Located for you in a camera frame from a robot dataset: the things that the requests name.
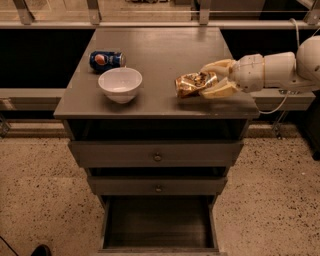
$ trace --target white bowl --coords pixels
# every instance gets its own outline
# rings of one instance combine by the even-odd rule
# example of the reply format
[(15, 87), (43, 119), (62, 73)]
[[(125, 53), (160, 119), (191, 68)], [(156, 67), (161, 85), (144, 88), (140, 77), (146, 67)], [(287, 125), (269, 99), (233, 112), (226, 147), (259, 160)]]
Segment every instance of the white bowl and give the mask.
[(114, 68), (104, 72), (98, 80), (103, 93), (117, 103), (127, 103), (138, 94), (141, 74), (132, 68)]

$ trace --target speckled floor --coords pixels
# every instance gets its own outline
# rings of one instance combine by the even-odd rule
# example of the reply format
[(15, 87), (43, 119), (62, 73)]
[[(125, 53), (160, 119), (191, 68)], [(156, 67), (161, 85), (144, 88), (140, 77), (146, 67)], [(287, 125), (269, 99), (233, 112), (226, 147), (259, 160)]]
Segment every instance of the speckled floor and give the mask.
[[(217, 199), (218, 244), (229, 256), (320, 255), (320, 162), (293, 126), (282, 134), (250, 126)], [(20, 256), (39, 243), (53, 256), (100, 247), (104, 211), (67, 143), (47, 134), (0, 140), (0, 235)], [(2, 241), (0, 255), (14, 255)]]

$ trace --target drawer handle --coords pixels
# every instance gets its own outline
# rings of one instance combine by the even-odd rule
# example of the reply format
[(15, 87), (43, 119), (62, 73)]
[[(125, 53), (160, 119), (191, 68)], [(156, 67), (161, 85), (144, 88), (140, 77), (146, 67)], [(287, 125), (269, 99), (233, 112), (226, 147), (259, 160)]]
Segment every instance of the drawer handle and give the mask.
[(161, 193), (162, 190), (163, 190), (163, 187), (162, 187), (161, 185), (157, 185), (157, 186), (156, 186), (156, 192), (157, 192), (157, 193)]
[(160, 162), (162, 160), (162, 156), (160, 155), (160, 153), (155, 153), (153, 155), (153, 160), (156, 162)]

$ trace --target white robotic arm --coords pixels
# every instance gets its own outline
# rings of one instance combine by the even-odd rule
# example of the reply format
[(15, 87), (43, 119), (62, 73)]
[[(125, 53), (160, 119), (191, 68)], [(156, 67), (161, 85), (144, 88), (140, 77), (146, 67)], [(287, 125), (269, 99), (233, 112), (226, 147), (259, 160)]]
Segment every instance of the white robotic arm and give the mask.
[(320, 89), (320, 36), (307, 39), (297, 51), (262, 56), (246, 55), (205, 65), (201, 72), (215, 72), (220, 81), (201, 92), (205, 98), (230, 96), (238, 90), (260, 91), (281, 88), (288, 91)]

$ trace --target blue can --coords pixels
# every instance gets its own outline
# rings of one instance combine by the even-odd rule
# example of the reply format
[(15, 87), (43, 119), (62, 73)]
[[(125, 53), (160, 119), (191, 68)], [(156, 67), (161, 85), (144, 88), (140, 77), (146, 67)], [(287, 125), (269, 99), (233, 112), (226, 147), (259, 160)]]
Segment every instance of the blue can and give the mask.
[(90, 54), (91, 68), (98, 72), (105, 72), (112, 68), (124, 67), (126, 59), (122, 52), (94, 51)]

